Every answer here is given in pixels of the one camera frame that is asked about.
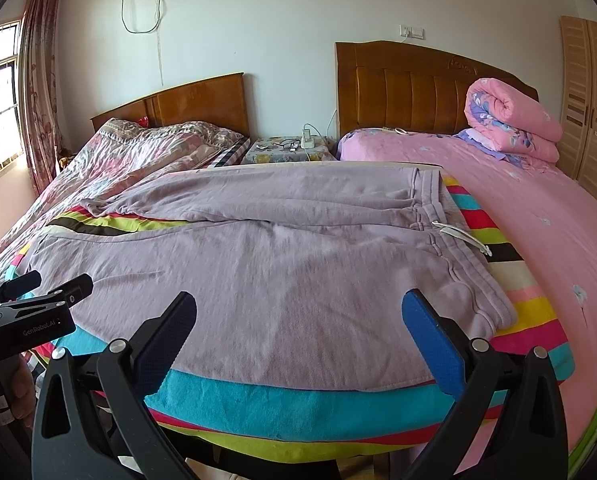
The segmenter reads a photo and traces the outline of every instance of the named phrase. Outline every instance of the hand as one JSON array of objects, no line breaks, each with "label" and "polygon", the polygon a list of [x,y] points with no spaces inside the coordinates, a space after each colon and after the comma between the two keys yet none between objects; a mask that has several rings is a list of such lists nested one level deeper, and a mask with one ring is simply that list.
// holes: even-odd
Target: hand
[{"label": "hand", "polygon": [[32,428],[36,408],[36,392],[32,372],[22,355],[19,355],[19,368],[12,377],[11,388],[16,397],[10,406],[12,415],[18,418],[26,428]]}]

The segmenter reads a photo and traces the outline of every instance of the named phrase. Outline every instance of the black cord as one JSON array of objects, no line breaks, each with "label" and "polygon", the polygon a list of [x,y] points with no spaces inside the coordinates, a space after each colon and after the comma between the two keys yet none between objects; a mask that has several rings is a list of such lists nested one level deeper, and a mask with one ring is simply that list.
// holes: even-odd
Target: black cord
[{"label": "black cord", "polygon": [[157,12],[157,19],[154,27],[150,28],[149,30],[130,30],[125,23],[125,0],[120,0],[120,20],[123,22],[123,27],[127,30],[130,34],[149,34],[150,32],[154,32],[157,30],[158,26],[161,24],[161,0],[158,0],[156,5],[156,12]]}]

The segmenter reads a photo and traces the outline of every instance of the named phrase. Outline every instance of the metal screw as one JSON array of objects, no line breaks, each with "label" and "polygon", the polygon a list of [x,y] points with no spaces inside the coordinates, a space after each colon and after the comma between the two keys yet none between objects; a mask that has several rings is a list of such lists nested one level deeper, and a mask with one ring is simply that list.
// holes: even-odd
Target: metal screw
[{"label": "metal screw", "polygon": [[485,339],[474,339],[472,341],[472,348],[477,352],[487,352],[490,349],[490,343]]},{"label": "metal screw", "polygon": [[62,359],[65,355],[65,348],[58,346],[52,350],[52,359]]},{"label": "metal screw", "polygon": [[536,346],[534,348],[534,355],[539,359],[545,359],[547,357],[547,350],[543,346]]},{"label": "metal screw", "polygon": [[110,352],[113,354],[118,354],[125,350],[126,343],[123,339],[115,339],[110,343]]}]

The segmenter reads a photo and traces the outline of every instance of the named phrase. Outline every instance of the teal stripe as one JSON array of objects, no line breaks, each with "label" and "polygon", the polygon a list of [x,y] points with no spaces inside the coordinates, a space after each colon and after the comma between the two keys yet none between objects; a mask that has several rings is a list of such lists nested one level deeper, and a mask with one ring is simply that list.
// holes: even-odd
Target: teal stripe
[{"label": "teal stripe", "polygon": [[475,210],[480,209],[481,206],[477,204],[477,201],[474,200],[472,195],[461,195],[459,193],[450,193],[452,195],[452,199],[456,202],[459,209],[467,209],[467,210]]},{"label": "teal stripe", "polygon": [[[105,348],[81,328],[54,344],[75,355]],[[549,355],[559,380],[572,374],[568,343]],[[504,398],[505,392],[496,392],[491,406]],[[339,442],[418,430],[442,421],[452,402],[436,384],[376,393],[308,391],[228,383],[177,370],[169,371],[158,393],[146,397],[150,408],[191,424],[291,442]]]}]

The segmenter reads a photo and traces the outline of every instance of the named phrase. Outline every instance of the headboard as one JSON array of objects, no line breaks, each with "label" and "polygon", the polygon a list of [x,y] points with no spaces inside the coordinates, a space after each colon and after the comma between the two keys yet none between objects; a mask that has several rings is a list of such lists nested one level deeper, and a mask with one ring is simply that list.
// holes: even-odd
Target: headboard
[{"label": "headboard", "polygon": [[243,73],[176,86],[114,108],[92,118],[95,132],[112,117],[134,122],[148,117],[153,128],[206,121],[247,137],[250,134]]},{"label": "headboard", "polygon": [[534,88],[494,66],[394,41],[336,43],[336,70],[339,137],[372,126],[457,133],[467,128],[467,88],[479,77],[496,77],[539,98]]}]

